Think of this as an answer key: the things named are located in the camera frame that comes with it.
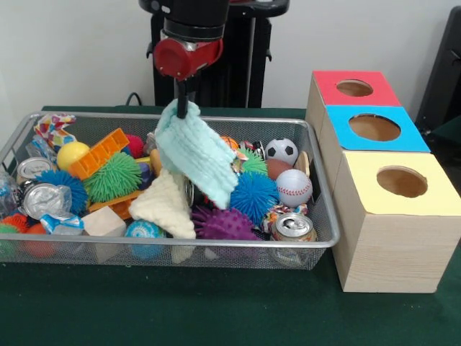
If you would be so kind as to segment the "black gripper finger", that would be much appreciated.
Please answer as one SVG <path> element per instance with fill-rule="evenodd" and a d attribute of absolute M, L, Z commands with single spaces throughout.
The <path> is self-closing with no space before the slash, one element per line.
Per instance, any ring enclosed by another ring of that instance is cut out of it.
<path fill-rule="evenodd" d="M 187 81 L 177 81 L 177 117 L 179 119 L 185 119 L 188 109 L 188 96 L 187 96 Z"/>

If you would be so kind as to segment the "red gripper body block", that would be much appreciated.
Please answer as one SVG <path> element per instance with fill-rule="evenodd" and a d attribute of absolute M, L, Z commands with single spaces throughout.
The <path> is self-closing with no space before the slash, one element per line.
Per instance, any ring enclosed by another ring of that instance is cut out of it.
<path fill-rule="evenodd" d="M 172 37 L 161 40 L 153 50 L 154 66 L 162 76 L 184 81 L 213 65 L 223 53 L 223 40 L 189 43 Z"/>

